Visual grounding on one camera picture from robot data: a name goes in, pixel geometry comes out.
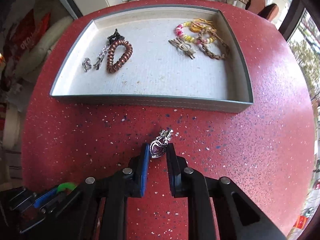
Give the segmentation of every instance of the metal bolt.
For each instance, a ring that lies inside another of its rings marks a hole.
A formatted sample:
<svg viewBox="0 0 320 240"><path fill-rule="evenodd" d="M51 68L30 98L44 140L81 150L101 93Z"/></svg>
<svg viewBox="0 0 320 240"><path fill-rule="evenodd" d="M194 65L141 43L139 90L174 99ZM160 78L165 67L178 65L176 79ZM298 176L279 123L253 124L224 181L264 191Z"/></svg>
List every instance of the metal bolt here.
<svg viewBox="0 0 320 240"><path fill-rule="evenodd" d="M231 182L231 180L228 177L222 177L220 178L220 180L223 184L226 184L226 185L230 184Z"/></svg>
<svg viewBox="0 0 320 240"><path fill-rule="evenodd" d="M94 179L94 177L87 177L85 179L85 182L86 182L86 184L92 184L95 182L95 179Z"/></svg>
<svg viewBox="0 0 320 240"><path fill-rule="evenodd" d="M192 174L192 173L193 173L193 168L186 167L186 168L183 169L183 171L184 171L186 174Z"/></svg>
<svg viewBox="0 0 320 240"><path fill-rule="evenodd" d="M122 172L124 173L124 174L131 174L132 173L132 169L131 168L124 168L123 170L122 170Z"/></svg>

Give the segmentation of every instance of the green object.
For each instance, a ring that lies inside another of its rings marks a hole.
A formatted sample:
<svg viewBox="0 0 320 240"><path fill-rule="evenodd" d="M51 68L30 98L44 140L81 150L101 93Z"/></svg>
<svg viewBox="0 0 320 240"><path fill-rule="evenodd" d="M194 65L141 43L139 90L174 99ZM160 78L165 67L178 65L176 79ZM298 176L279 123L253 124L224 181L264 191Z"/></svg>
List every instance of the green object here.
<svg viewBox="0 0 320 240"><path fill-rule="evenodd" d="M65 182L60 184L57 187L57 193L61 192L61 191L65 191L66 189L70 189L71 191L73 191L76 188L76 184L72 183L72 182Z"/></svg>

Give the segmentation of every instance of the tree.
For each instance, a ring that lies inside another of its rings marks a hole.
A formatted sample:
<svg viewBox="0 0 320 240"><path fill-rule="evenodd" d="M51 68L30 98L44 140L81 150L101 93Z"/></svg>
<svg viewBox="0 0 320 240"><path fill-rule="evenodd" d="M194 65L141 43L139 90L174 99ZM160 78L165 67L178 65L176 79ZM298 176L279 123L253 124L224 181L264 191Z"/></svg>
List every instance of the tree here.
<svg viewBox="0 0 320 240"><path fill-rule="evenodd" d="M303 17L301 19L301 23L302 23L302 27L301 27L302 30L306 31L306 29L307 29L307 27L306 27L306 25L307 25L307 11L304 12Z"/></svg>
<svg viewBox="0 0 320 240"><path fill-rule="evenodd" d="M318 28L312 18L309 20L310 32L314 37L318 35Z"/></svg>
<svg viewBox="0 0 320 240"><path fill-rule="evenodd" d="M305 40L301 42L289 42L289 47L306 80L310 99L320 99L320 89L318 89L320 62L318 54L310 48Z"/></svg>

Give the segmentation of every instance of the jewelry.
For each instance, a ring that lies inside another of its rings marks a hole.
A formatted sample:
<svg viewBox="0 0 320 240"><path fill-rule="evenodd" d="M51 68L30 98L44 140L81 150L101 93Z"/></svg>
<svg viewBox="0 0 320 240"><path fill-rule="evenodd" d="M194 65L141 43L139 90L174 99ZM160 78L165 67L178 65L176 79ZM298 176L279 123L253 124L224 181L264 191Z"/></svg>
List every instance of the jewelry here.
<svg viewBox="0 0 320 240"><path fill-rule="evenodd" d="M191 59L195 58L193 54L195 54L196 52L193 49L191 49L191 45L188 43L185 43L182 38L178 37L175 40L169 40L169 42L173 46L176 46L182 51L185 51L186 55L188 55Z"/></svg>
<svg viewBox="0 0 320 240"><path fill-rule="evenodd" d="M124 36L121 36L120 33L118 32L118 29L115 30L115 33L113 33L111 36L108 37L109 44L111 45L115 41L118 40L124 40Z"/></svg>
<svg viewBox="0 0 320 240"><path fill-rule="evenodd" d="M185 41L188 41L188 42L191 42L191 43L195 43L195 44L200 44L199 39L195 38L195 37L191 37L190 35L185 34L182 31L182 28L184 28L184 27L190 27L190 30L193 31L193 32L196 32L197 30L200 31L201 29L204 29L204 28L212 28L212 29L214 29L213 25L211 24L211 22L208 22L208 21L203 20L203 19L195 19L194 21L189 21L189 22L184 22L182 24L179 24L176 27L176 35L178 37L184 39ZM209 37L209 38L205 39L204 43L212 43L214 41L215 41L214 37Z"/></svg>
<svg viewBox="0 0 320 240"><path fill-rule="evenodd" d="M119 45L125 46L125 52L124 54L122 54L121 58L119 58L119 60L113 64L115 50ZM124 39L114 41L111 44L108 52L107 71L109 73L115 73L116 71L119 70L119 68L122 67L124 63L128 61L131 55L132 55L132 45L128 41L124 41Z"/></svg>
<svg viewBox="0 0 320 240"><path fill-rule="evenodd" d="M107 44L104 45L104 47L102 48L102 51L99 53L99 55L97 56L97 62L93 65L96 70L99 70L102 60L104 59L104 56L106 55L106 53L108 52L110 45L112 43L114 43L117 40L124 40L124 37L120 35L120 33L118 32L118 30L116 29L115 32L108 37L108 41ZM82 66L84 67L84 71L87 72L89 69L92 68L91 62L89 58L85 58L84 61L82 62Z"/></svg>
<svg viewBox="0 0 320 240"><path fill-rule="evenodd" d="M208 33L210 36L214 36L216 37L216 39L218 39L221 44L223 45L223 47L225 47L225 54L221 54L221 55L216 55L213 52L209 51L207 45L205 44L205 39L203 39L203 34ZM230 48L229 46L217 35L217 33L214 30L210 30L210 29L202 29L199 33L199 41L200 44L202 45L202 49L204 50L204 53L209 56L210 58L215 58L215 59L224 59L230 52Z"/></svg>
<svg viewBox="0 0 320 240"><path fill-rule="evenodd" d="M160 136L156 137L155 140L153 140L150 143L149 151L151 154L151 158L159 158L166 152L166 145L172 138L173 130L161 130Z"/></svg>
<svg viewBox="0 0 320 240"><path fill-rule="evenodd" d="M88 57L84 58L84 61L82 62L82 66L85 72L87 72L89 69L92 69L92 65Z"/></svg>
<svg viewBox="0 0 320 240"><path fill-rule="evenodd" d="M102 63L102 60L104 59L104 56L106 55L106 53L108 52L109 50L109 42L108 44L104 45L104 47L102 48L102 51L99 53L99 55L97 56L98 60L97 62L93 65L96 70L99 70L100 66L101 66L101 63Z"/></svg>

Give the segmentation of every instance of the heart pendant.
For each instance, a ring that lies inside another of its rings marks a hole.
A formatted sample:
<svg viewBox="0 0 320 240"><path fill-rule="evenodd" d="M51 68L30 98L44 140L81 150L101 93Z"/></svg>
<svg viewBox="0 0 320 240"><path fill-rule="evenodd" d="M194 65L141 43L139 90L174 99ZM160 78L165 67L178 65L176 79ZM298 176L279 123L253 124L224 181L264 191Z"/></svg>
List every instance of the heart pendant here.
<svg viewBox="0 0 320 240"><path fill-rule="evenodd" d="M150 144L150 154L151 158L159 158L165 154L165 145L159 140L154 140Z"/></svg>

